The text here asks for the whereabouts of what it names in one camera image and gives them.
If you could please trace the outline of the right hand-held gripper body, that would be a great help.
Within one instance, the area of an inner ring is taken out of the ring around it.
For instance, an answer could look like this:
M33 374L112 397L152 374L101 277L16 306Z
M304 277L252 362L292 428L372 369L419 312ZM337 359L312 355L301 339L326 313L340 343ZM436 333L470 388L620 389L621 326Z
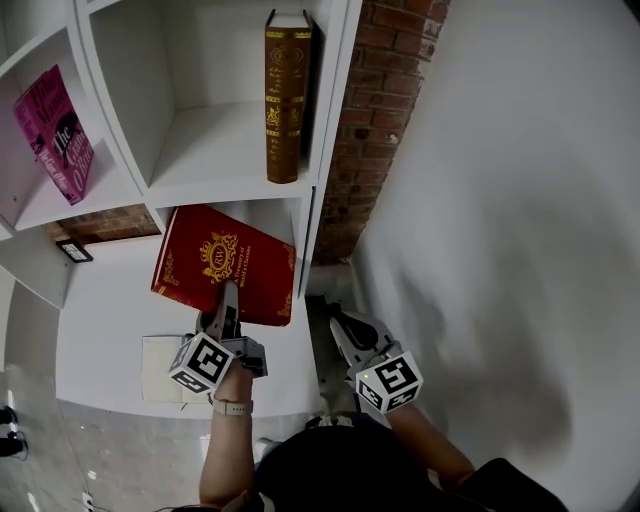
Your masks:
M424 379L413 355L404 351L355 374L355 391L385 415L415 400Z

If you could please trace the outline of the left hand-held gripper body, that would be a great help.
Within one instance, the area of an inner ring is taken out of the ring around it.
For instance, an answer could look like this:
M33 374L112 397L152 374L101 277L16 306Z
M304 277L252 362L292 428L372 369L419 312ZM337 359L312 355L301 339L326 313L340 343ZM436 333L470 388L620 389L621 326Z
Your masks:
M183 391L206 395L219 387L234 360L257 378L268 375L266 352L260 343L246 336L216 341L201 332L181 345L168 376Z

